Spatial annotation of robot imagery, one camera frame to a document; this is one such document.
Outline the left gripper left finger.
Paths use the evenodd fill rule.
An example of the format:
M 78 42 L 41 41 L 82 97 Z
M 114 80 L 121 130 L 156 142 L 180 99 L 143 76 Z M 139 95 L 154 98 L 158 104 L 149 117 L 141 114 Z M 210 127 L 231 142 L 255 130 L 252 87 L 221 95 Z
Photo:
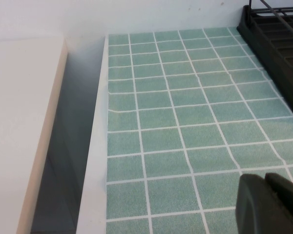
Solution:
M 240 234 L 280 234 L 283 213 L 265 180 L 253 174 L 240 176 L 235 217 Z

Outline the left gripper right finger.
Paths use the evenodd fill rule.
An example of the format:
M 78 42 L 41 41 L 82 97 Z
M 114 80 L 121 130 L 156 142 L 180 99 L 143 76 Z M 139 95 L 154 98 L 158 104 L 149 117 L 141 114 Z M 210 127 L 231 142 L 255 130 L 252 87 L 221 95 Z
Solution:
M 278 197 L 288 221 L 293 225 L 293 182 L 277 173 L 266 173 L 265 181 Z

